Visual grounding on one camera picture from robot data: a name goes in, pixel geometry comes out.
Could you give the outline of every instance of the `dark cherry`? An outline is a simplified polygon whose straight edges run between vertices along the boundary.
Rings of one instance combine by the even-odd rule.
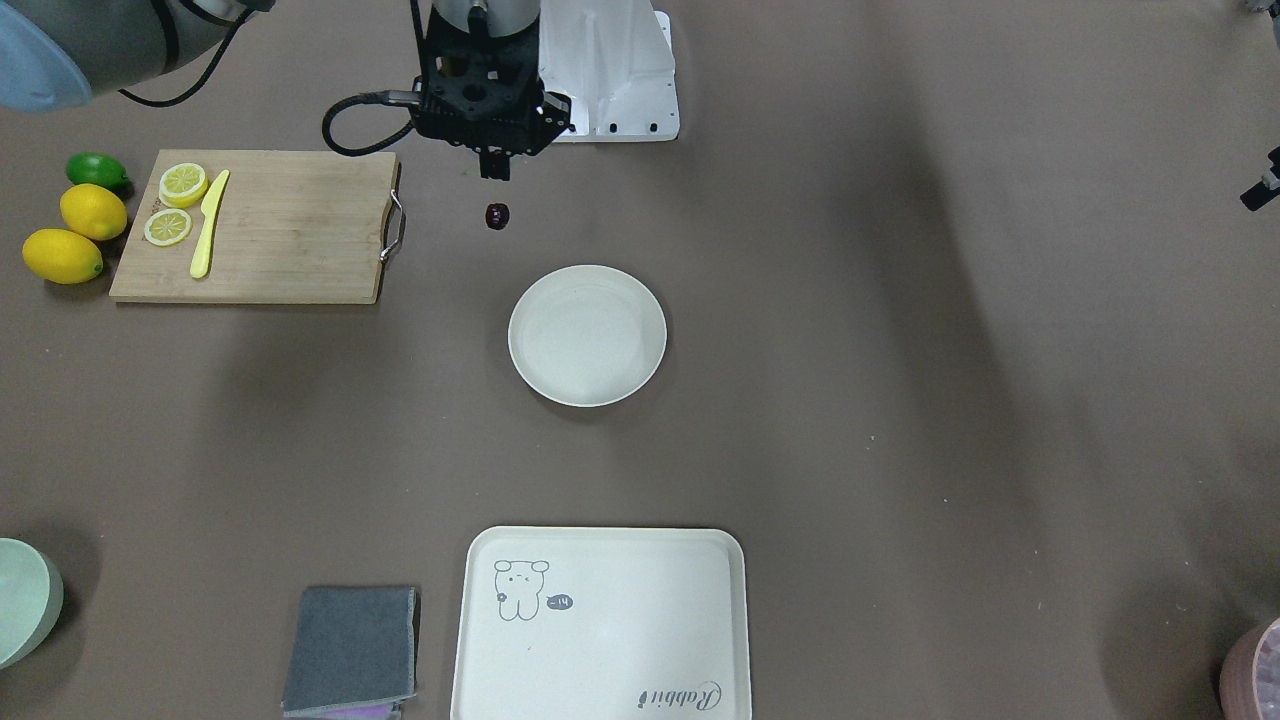
[[[500,231],[511,222],[511,208],[506,202],[494,202],[484,210],[484,224],[489,229]]]

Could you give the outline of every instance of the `green bowl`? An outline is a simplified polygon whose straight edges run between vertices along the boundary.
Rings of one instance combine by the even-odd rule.
[[[63,610],[63,577],[42,552],[0,538],[0,667],[26,657]]]

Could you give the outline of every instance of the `white round plate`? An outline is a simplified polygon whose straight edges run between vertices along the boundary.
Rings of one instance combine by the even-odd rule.
[[[516,372],[562,405],[598,407],[640,389],[667,351],[667,318],[640,281],[603,265],[561,268],[516,302]]]

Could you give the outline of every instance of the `metal handle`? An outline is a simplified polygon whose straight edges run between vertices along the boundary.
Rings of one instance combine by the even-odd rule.
[[[383,236],[383,251],[378,254],[378,259],[381,260],[383,263],[389,260],[390,256],[394,255],[397,250],[399,250],[401,243],[404,242],[404,220],[407,219],[407,217],[404,214],[404,206],[401,205],[399,195],[396,195],[394,187],[392,188],[392,205],[396,206],[396,210],[399,210],[401,227],[399,231],[396,233],[394,241],[387,242],[387,236]],[[387,227],[388,228],[390,227],[390,218],[388,218]]]

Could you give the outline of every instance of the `cutting board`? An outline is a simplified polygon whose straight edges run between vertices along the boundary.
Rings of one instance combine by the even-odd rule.
[[[169,247],[143,227],[164,209],[160,176],[197,163],[210,182],[230,170],[214,231],[209,274],[193,279],[191,255],[204,224]],[[394,152],[344,158],[283,150],[161,150],[147,179],[111,297],[118,302],[371,304],[399,176]]]

